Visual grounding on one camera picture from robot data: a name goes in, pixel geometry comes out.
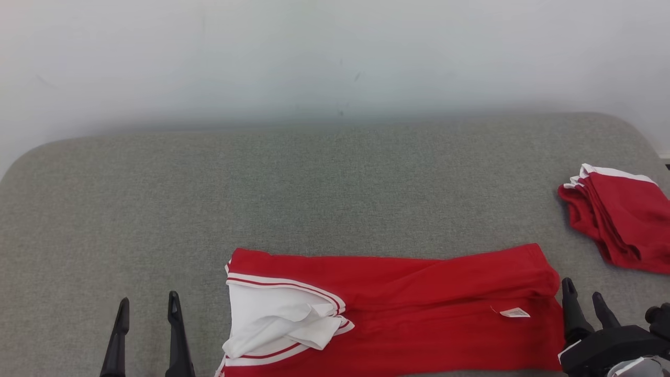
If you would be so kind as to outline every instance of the white label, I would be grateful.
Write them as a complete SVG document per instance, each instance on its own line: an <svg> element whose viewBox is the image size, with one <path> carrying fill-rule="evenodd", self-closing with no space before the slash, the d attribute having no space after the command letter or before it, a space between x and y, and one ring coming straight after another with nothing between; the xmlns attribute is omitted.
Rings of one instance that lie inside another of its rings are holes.
<svg viewBox="0 0 670 377"><path fill-rule="evenodd" d="M514 309L509 309L506 311L501 311L500 312L502 315L505 317L510 317L510 318L530 318L531 315L524 312L521 310L521 308L514 308Z"/></svg>

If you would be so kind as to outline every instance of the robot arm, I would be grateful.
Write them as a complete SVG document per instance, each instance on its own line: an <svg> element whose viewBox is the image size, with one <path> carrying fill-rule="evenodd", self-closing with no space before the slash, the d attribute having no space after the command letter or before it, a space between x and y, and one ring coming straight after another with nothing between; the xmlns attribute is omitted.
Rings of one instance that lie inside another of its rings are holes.
<svg viewBox="0 0 670 377"><path fill-rule="evenodd" d="M645 319L650 324L647 331L636 325L622 326L602 295L595 292L593 305L602 330L594 331L584 318L577 302L577 290L570 278L563 279L562 289L565 347L559 354L559 360L568 376L625 376L622 374L625 366L631 368L631 365L644 359L656 357L670 360L670 303L647 311ZM662 376L660 367L657 372L650 373L653 374L635 376Z"/></svg>
<svg viewBox="0 0 670 377"><path fill-rule="evenodd" d="M167 321L172 326L172 334L170 336L170 367L165 372L165 377L196 377L186 341L182 306L179 302L179 295L175 291L170 292L167 301L167 315ZM128 334L129 328L130 302L126 297L119 304L119 312L112 328L100 377L125 377L125 335Z"/></svg>

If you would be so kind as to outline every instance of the red fabric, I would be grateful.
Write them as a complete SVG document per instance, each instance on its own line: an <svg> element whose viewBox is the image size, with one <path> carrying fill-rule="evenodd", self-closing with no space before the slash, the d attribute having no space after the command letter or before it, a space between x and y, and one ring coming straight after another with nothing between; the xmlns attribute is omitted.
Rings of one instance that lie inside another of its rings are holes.
<svg viewBox="0 0 670 377"><path fill-rule="evenodd" d="M570 225L615 266L670 274L670 203L652 182L591 172L561 186Z"/></svg>
<svg viewBox="0 0 670 377"><path fill-rule="evenodd" d="M561 370L559 276L537 244L451 260L273 256L237 249L230 273L287 278L342 298L355 324L322 351L226 377L386 377L448 370ZM530 318L498 312L521 308Z"/></svg>

